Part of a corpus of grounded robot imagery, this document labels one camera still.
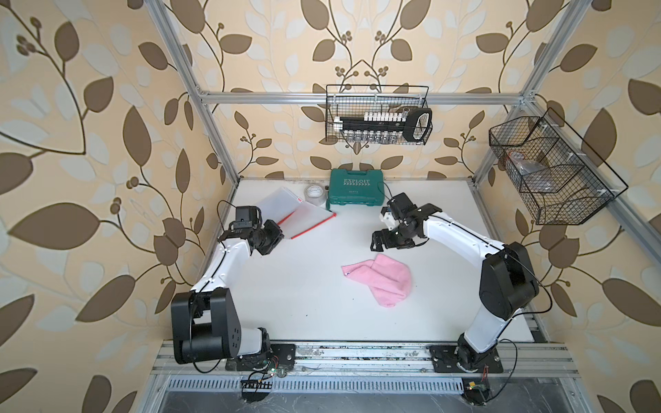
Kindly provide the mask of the pink microfiber cloth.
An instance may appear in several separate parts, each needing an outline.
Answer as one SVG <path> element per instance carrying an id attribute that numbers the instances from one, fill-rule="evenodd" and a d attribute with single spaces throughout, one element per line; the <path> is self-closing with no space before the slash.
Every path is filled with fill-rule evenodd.
<path id="1" fill-rule="evenodd" d="M 393 308 L 411 293 L 411 270 L 389 256 L 378 254 L 375 259 L 342 266 L 345 278 L 367 286 L 377 304 Z"/>

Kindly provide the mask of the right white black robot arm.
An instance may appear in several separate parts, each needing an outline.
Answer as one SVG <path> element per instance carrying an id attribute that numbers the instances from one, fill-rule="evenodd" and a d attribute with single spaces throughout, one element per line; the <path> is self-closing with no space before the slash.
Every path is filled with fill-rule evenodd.
<path id="1" fill-rule="evenodd" d="M 397 194 L 380 210 L 386 228 L 373 233 L 370 249 L 413 249 L 416 239 L 436 241 L 462 256 L 480 271 L 480 309 L 460 335 L 457 354 L 465 360 L 487 354 L 513 318 L 539 294 L 526 247 L 490 239 L 452 219 L 433 204 L 416 206 Z"/>

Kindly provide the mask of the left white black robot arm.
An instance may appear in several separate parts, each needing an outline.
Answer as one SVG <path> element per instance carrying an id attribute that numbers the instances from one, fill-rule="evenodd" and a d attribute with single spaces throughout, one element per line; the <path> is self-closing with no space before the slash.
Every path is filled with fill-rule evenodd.
<path id="1" fill-rule="evenodd" d="M 230 290 L 254 252 L 270 254 L 284 239 L 273 220 L 263 224 L 234 222 L 219 237 L 201 280 L 176 294 L 170 305 L 173 352 L 177 363 L 196 364 L 241 357 L 266 357 L 271 352 L 265 328 L 241 325 Z"/>

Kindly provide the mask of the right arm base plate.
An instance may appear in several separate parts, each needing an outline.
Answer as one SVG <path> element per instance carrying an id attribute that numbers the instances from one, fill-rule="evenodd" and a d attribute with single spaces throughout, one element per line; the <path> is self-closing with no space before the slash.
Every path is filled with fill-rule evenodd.
<path id="1" fill-rule="evenodd" d="M 437 344 L 428 347 L 435 373 L 503 373 L 497 348 L 476 353 L 467 344 Z"/>

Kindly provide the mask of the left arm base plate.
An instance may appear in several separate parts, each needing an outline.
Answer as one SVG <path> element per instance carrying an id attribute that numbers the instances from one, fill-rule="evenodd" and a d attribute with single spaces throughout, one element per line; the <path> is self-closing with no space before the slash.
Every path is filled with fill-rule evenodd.
<path id="1" fill-rule="evenodd" d="M 270 348 L 261 354 L 247 354 L 228 359 L 225 369 L 229 372 L 265 372 L 289 373 L 294 369 L 296 361 L 296 346 L 292 343 L 271 344 Z"/>

